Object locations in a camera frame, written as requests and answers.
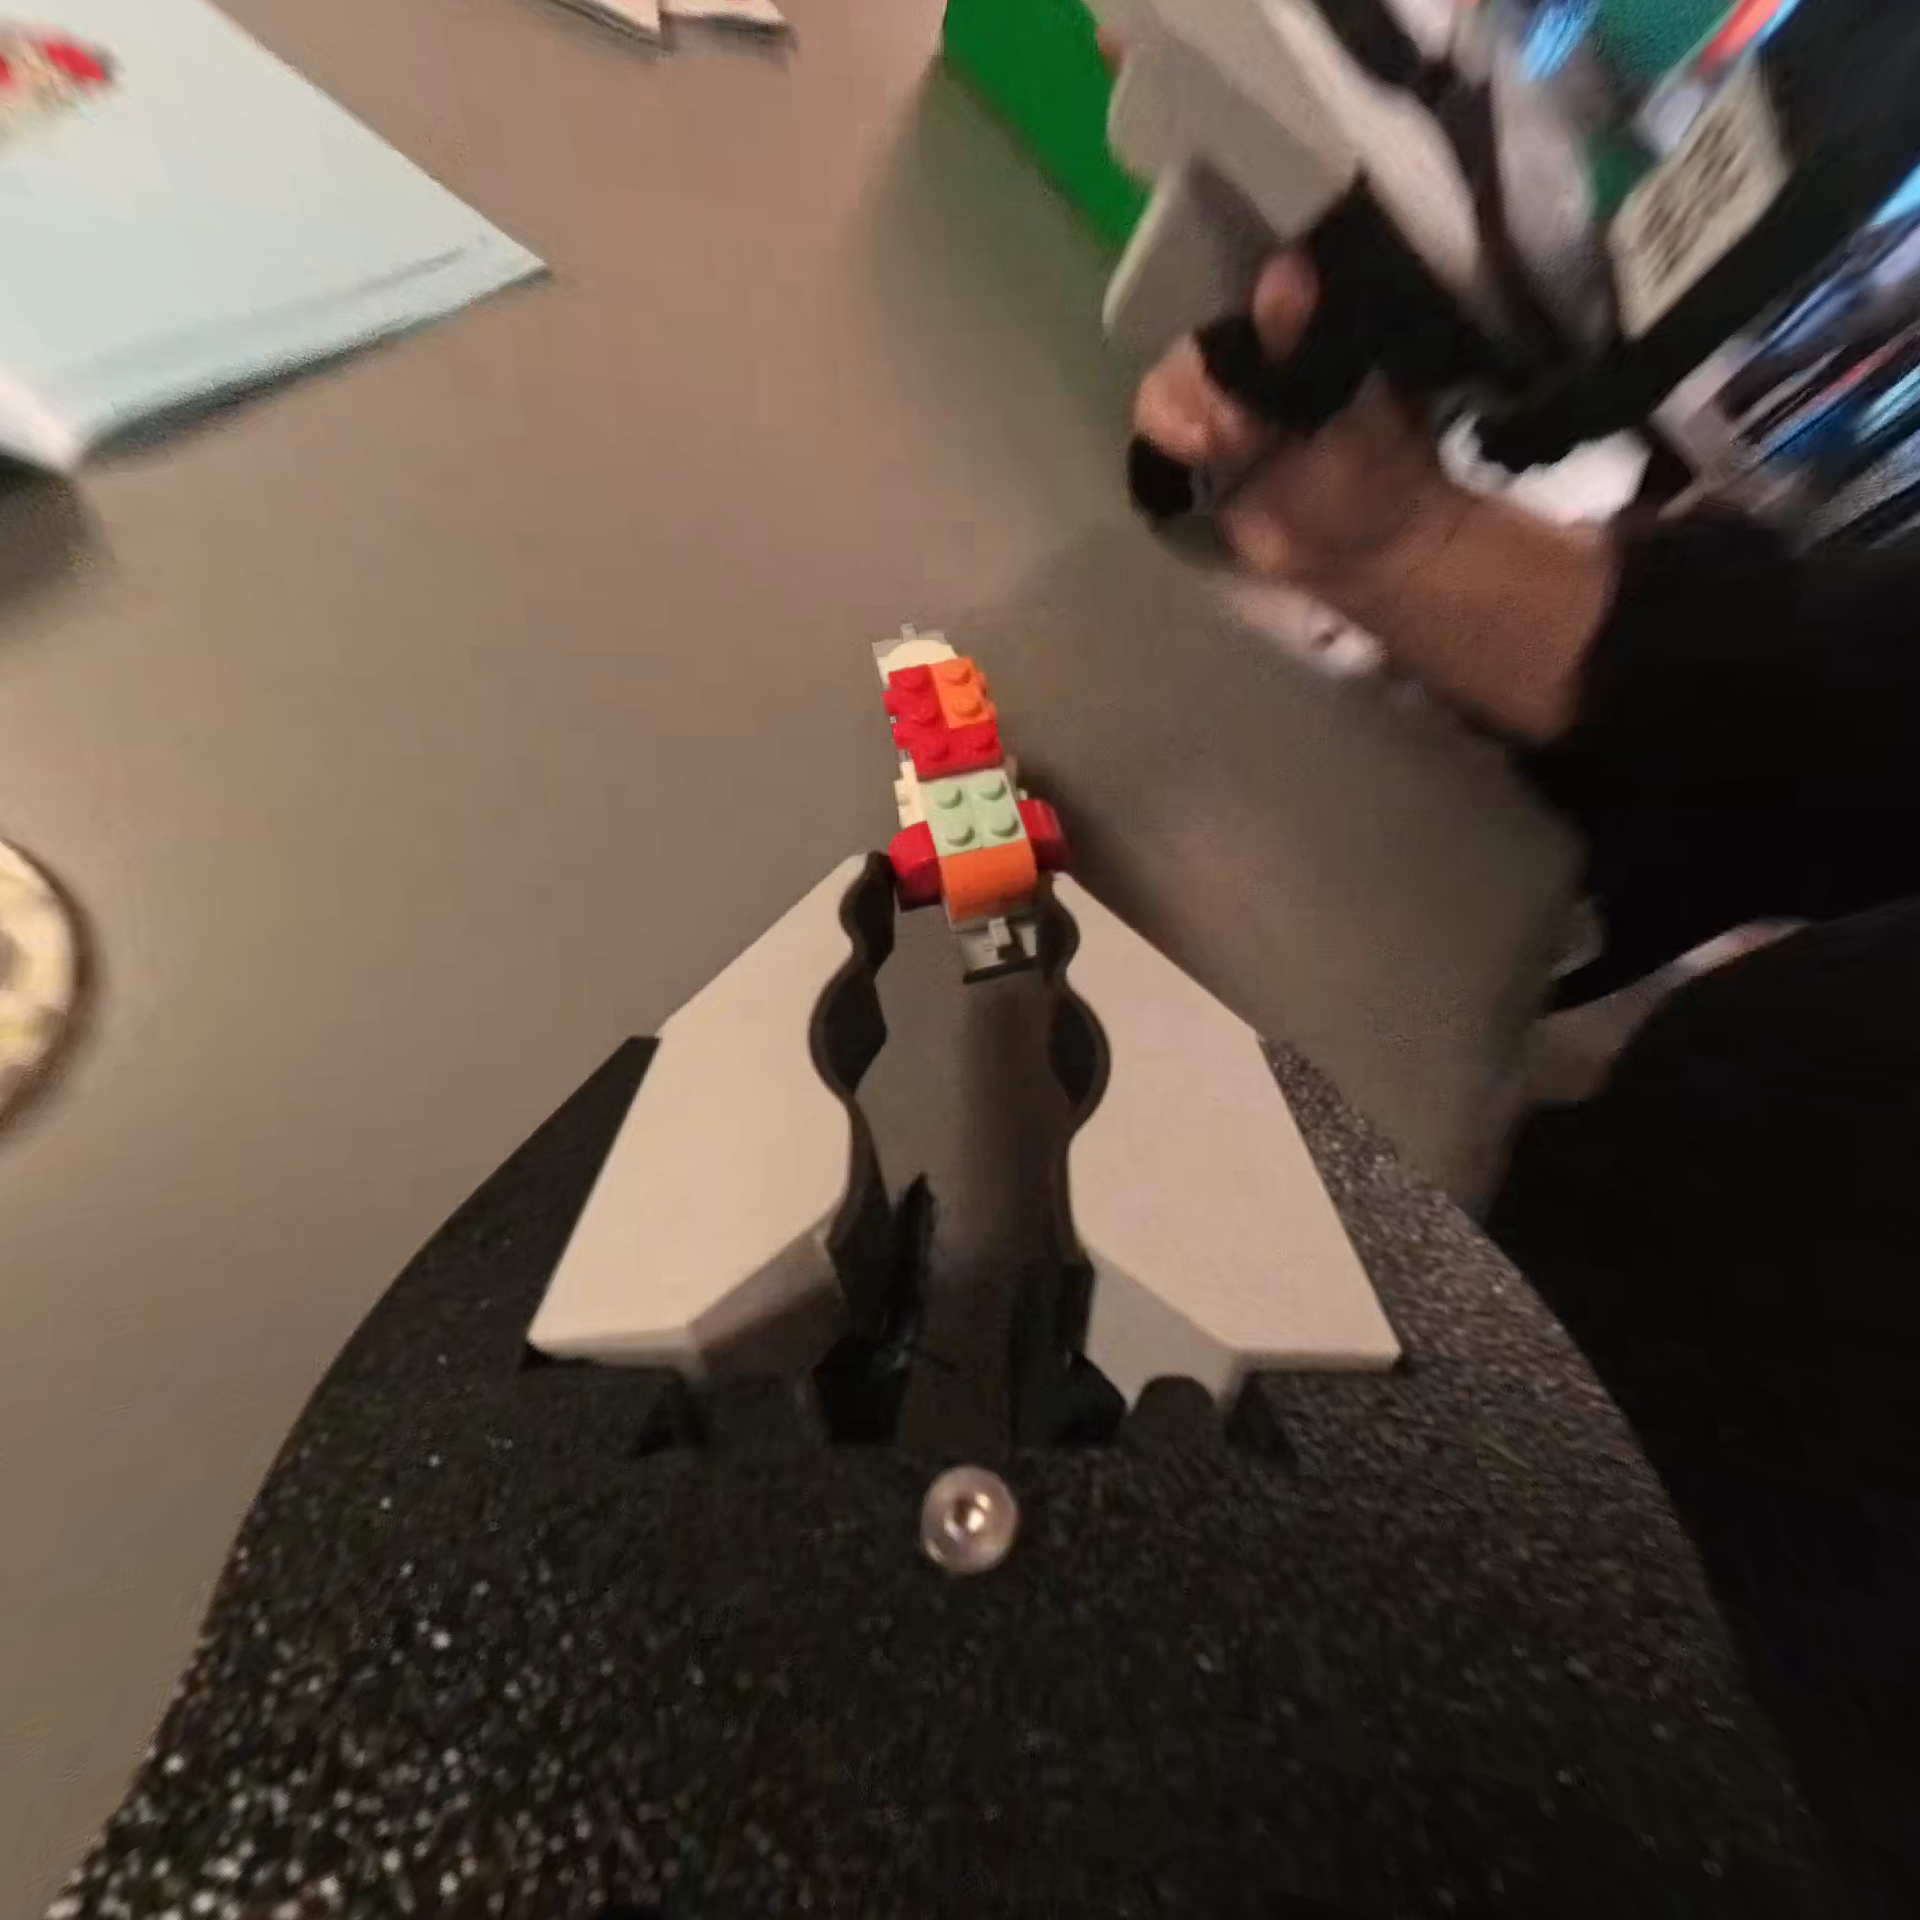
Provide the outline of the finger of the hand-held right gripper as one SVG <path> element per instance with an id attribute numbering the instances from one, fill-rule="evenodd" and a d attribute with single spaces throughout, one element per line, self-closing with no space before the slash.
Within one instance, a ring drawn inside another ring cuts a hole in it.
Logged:
<path id="1" fill-rule="evenodd" d="M 1355 182 L 1346 54 L 1309 5 L 1114 3 L 1109 147 L 1139 180 L 1225 180 L 1270 227 L 1311 227 Z"/>
<path id="2" fill-rule="evenodd" d="M 1199 326 L 1246 313 L 1263 263 L 1320 217 L 1320 176 L 1254 192 L 1204 157 L 1167 165 L 1109 281 L 1109 343 L 1153 362 Z"/>

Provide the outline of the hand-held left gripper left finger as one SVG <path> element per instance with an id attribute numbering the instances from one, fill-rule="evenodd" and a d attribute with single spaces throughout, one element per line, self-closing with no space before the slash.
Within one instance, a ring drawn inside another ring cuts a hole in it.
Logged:
<path id="1" fill-rule="evenodd" d="M 705 1376 L 879 1332 L 897 1225 L 858 1091 L 894 939 L 888 865 L 851 855 L 662 1024 L 534 1352 Z"/>

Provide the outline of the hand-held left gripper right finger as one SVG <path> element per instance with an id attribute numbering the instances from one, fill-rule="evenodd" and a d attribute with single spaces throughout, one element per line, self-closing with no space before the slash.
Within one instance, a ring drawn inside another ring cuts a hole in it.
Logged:
<path id="1" fill-rule="evenodd" d="M 1062 1011 L 1091 1019 L 1066 1203 L 1076 1338 L 1126 1407 L 1187 1380 L 1227 1411 L 1268 1372 L 1381 1374 L 1401 1343 L 1261 1034 L 1085 884 L 1055 884 Z"/>

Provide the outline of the green plastic bins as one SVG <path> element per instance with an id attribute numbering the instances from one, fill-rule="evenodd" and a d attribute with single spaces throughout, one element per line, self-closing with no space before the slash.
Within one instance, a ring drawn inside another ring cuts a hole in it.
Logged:
<path id="1" fill-rule="evenodd" d="M 942 59 L 1014 132 L 1045 178 L 1122 249 L 1149 190 L 1109 147 L 1114 76 L 1085 3 L 947 3 Z"/>

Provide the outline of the white red green lego model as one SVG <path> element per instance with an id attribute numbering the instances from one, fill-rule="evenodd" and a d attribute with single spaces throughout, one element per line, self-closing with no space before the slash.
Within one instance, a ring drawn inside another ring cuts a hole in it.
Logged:
<path id="1" fill-rule="evenodd" d="M 901 624 L 872 658 L 897 755 L 899 826 L 886 851 L 897 907 L 946 921 L 969 985 L 1035 967 L 1045 880 L 1069 867 L 1069 838 L 1019 779 L 987 671 L 976 659 L 995 730 L 957 732 L 930 667 L 971 656 L 940 630 Z"/>

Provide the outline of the round white and teal lego base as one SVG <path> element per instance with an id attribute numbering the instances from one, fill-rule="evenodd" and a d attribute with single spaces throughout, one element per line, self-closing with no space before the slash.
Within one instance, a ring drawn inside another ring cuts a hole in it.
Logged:
<path id="1" fill-rule="evenodd" d="M 84 1027 L 88 935 L 66 886 L 2 841 L 2 1128 L 21 1124 Z"/>

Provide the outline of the open light blue instruction booklet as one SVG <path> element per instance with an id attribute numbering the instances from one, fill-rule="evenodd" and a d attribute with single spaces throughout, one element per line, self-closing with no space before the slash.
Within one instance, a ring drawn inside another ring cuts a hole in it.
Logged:
<path id="1" fill-rule="evenodd" d="M 102 445 L 543 261 L 215 5 L 4 5 L 2 448 Z"/>

